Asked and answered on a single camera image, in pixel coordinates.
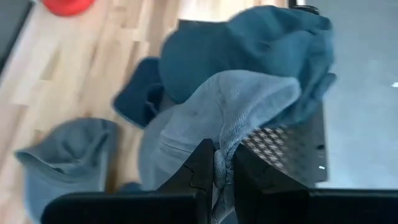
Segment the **grey baseball cap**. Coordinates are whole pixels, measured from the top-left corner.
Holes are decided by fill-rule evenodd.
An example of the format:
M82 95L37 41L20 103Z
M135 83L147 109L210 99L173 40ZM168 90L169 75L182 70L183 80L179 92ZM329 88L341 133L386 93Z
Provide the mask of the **grey baseball cap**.
M118 131L113 121L77 118L15 153L24 168L25 208L34 224L41 224L44 208L59 196L105 190Z
M203 139L215 144L212 224L234 210L233 156L239 143L295 103L299 81L247 70L219 72L189 99L160 112L145 128L138 166L144 190L164 184Z

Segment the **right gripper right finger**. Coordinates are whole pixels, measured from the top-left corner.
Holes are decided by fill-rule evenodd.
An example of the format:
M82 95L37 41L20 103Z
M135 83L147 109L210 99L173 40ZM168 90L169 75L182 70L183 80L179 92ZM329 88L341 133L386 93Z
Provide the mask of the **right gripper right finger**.
M234 207L239 224L304 224L307 199L307 186L238 146Z

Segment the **black perforated metal rack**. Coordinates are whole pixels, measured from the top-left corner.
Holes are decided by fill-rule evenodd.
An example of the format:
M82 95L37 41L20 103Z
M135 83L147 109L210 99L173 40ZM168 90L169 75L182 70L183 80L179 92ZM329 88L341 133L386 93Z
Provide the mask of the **black perforated metal rack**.
M313 187L328 178L323 105L301 123L257 128L242 144L307 186Z

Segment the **blue-grey baseball cap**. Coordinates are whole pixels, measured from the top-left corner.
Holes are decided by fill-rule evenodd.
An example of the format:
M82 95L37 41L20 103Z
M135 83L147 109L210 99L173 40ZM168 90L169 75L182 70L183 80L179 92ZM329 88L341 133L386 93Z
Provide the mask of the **blue-grey baseball cap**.
M212 75L249 70L296 78L301 97L277 117L285 124L310 116L336 80L332 24L313 6L256 6L226 22L181 20L165 40L159 73L167 94L183 103Z

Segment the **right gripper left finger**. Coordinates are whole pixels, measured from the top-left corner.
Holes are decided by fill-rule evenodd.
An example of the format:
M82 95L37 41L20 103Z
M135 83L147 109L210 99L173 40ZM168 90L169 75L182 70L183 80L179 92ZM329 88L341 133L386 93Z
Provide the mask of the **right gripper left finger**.
M159 224L212 224L213 153L204 139L176 173L158 189L162 194Z

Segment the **dark blue denim cap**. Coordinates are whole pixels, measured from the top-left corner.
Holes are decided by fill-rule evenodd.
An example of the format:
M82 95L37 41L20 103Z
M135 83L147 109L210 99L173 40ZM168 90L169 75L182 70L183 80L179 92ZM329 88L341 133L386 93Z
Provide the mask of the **dark blue denim cap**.
M114 97L113 108L120 116L140 128L159 113L164 86L159 75L159 58L142 59L130 80Z

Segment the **red desk lamp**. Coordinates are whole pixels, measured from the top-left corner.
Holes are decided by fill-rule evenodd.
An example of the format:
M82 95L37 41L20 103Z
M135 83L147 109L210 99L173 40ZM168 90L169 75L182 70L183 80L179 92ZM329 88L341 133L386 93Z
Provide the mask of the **red desk lamp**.
M74 16L88 10L96 0L42 0L43 5L57 16Z

